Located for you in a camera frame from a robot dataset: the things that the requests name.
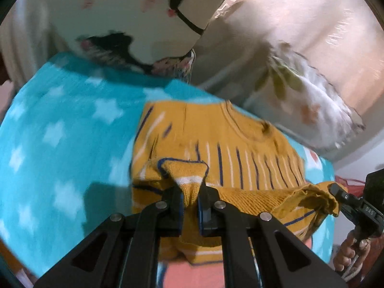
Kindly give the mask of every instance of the triangular cutout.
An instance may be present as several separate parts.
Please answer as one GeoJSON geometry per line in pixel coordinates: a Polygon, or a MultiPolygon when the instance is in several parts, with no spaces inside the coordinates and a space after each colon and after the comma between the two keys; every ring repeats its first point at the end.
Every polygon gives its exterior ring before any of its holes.
{"type": "Polygon", "coordinates": [[[285,263],[287,264],[288,270],[295,272],[305,266],[311,264],[308,259],[299,249],[291,243],[282,233],[275,233],[276,241],[279,244],[280,250],[283,253],[285,263]]]}
{"type": "Polygon", "coordinates": [[[107,239],[107,233],[97,236],[88,247],[72,260],[72,265],[83,271],[92,272],[96,266],[102,247],[107,239]]]}

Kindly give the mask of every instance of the yellow striped sweater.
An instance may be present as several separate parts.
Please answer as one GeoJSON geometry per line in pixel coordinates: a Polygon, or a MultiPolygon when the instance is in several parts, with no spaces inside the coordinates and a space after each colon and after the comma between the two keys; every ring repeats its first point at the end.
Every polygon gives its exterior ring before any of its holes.
{"type": "Polygon", "coordinates": [[[205,178],[220,198],[242,212],[271,212],[301,240],[327,214],[338,215],[329,182],[307,184],[302,159],[270,123],[254,120],[230,102],[198,105],[166,101],[147,104],[135,139],[131,165],[133,212],[179,185],[184,194],[180,238],[161,241],[160,258],[182,253],[192,263],[222,260],[220,239],[202,238],[197,193],[205,178]]]}

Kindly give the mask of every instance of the metal screw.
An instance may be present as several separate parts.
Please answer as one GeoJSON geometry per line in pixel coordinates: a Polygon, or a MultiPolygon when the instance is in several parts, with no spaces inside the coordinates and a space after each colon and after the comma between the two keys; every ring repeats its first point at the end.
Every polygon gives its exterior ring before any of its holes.
{"type": "Polygon", "coordinates": [[[263,221],[270,221],[272,220],[272,214],[270,214],[269,212],[262,212],[260,213],[260,219],[262,219],[263,221]]]}
{"type": "Polygon", "coordinates": [[[225,204],[224,201],[222,201],[222,200],[218,200],[218,201],[216,201],[216,202],[214,203],[214,206],[215,206],[216,208],[218,208],[218,209],[224,209],[225,206],[226,206],[226,204],[225,204]]]}
{"type": "Polygon", "coordinates": [[[113,222],[118,222],[122,219],[122,215],[120,213],[113,213],[113,214],[111,214],[111,216],[109,218],[113,222]]]}
{"type": "Polygon", "coordinates": [[[167,206],[168,205],[165,201],[156,202],[156,208],[158,208],[158,209],[165,209],[167,206]]]}

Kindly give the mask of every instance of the pillow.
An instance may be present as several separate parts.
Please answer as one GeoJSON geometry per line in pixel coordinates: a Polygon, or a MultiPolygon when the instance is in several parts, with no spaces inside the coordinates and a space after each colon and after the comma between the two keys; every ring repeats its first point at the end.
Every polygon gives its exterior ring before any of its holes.
{"type": "Polygon", "coordinates": [[[193,45],[223,0],[45,0],[69,49],[112,66],[189,81],[193,45]]]}
{"type": "Polygon", "coordinates": [[[327,79],[284,42],[270,49],[264,72],[242,106],[319,154],[364,129],[361,117],[327,79]]]}

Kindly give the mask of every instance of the blue blanket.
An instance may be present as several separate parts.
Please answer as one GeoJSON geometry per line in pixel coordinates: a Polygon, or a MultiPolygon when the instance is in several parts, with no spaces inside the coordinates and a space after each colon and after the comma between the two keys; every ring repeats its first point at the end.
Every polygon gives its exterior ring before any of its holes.
{"type": "MultiPolygon", "coordinates": [[[[68,53],[46,63],[17,94],[0,126],[0,236],[37,276],[111,213],[130,213],[136,128],[144,104],[163,99],[220,101],[178,80],[100,67],[68,53]]],[[[289,141],[309,181],[333,180],[329,161],[289,141]]],[[[313,251],[325,262],[333,227],[329,216],[313,236],[313,251]]]]}

